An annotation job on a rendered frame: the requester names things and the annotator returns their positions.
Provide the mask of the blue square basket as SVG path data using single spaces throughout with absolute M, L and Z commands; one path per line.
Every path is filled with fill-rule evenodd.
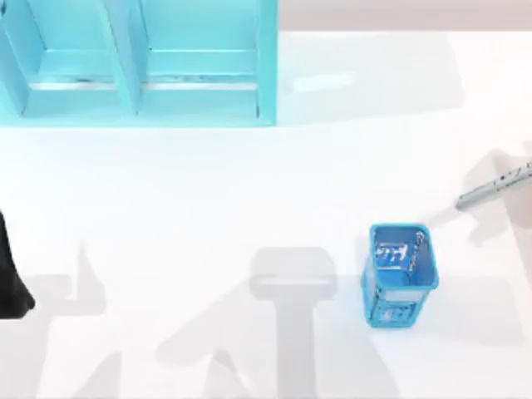
M 369 326 L 412 327 L 439 285 L 429 229 L 415 223 L 373 224 L 361 285 Z

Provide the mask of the light blue rack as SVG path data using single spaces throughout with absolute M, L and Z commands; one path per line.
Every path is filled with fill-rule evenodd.
M 279 0 L 0 0 L 0 127 L 277 121 Z

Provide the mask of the grey pen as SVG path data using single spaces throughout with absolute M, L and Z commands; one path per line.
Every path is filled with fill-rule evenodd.
M 455 208 L 459 211 L 469 209 L 478 204 L 484 204 L 497 198 L 508 189 L 513 189 L 532 181 L 532 160 L 497 178 L 475 187 L 457 197 Z

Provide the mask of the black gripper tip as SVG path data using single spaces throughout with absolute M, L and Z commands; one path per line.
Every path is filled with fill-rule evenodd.
M 23 318 L 35 305 L 13 261 L 5 219 L 0 211 L 0 320 Z

